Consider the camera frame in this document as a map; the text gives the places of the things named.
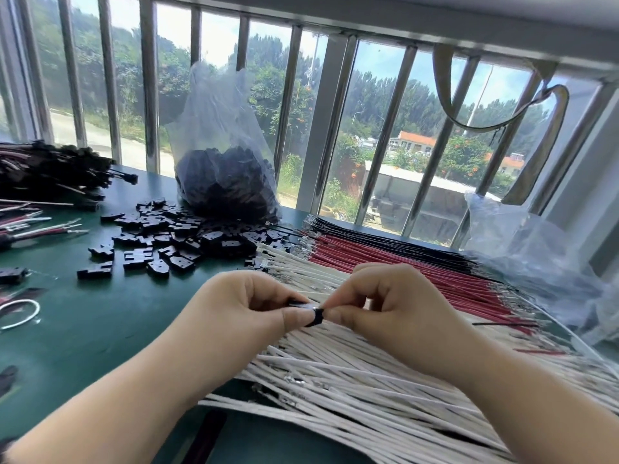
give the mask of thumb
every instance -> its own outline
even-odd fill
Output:
[[[301,307],[283,307],[282,309],[261,312],[260,315],[267,319],[266,324],[271,343],[276,342],[286,333],[311,324],[316,316],[312,309]]]
[[[384,314],[351,305],[332,307],[325,309],[322,313],[323,318],[326,320],[348,327],[369,341],[376,338],[379,333],[379,318],[381,315]]]

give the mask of left hand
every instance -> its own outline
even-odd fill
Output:
[[[263,272],[237,270],[208,280],[149,349],[191,404],[234,378],[268,345],[314,320],[285,307],[309,299]]]

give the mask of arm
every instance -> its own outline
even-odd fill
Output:
[[[370,310],[360,309],[366,299]],[[322,307],[325,319],[462,390],[523,463],[619,459],[616,416],[476,331],[414,268],[361,265]]]
[[[314,320],[304,309],[279,309],[290,298],[308,301],[264,273],[213,277],[153,343],[12,445],[8,462],[151,462],[187,409]]]

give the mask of green table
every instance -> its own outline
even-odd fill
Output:
[[[176,201],[174,179],[135,169],[132,186],[121,180],[105,190],[102,211],[134,211],[136,202],[165,197]],[[81,217],[90,233],[80,237],[39,239],[28,247],[0,254],[0,266],[24,266],[36,273],[29,281],[49,290],[39,298],[37,322],[0,334],[0,371],[16,365],[14,389],[0,398],[0,439],[20,436],[70,397],[132,357],[176,317],[203,282],[243,262],[208,260],[194,273],[153,281],[145,273],[125,275],[120,257],[111,280],[78,282],[75,272],[90,264],[88,247],[119,233],[103,226],[99,213],[47,210],[54,222]],[[305,214],[283,209],[283,220],[300,226]],[[245,383],[223,388],[232,397],[248,397]],[[193,440],[206,410],[189,411],[172,432],[155,462],[176,463]],[[229,412],[208,462],[217,463],[366,463],[366,456],[298,426],[250,414]]]

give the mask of bag of black connectors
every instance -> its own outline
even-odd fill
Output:
[[[273,154],[248,101],[245,70],[197,62],[182,115],[166,126],[182,198],[208,217],[276,221]]]

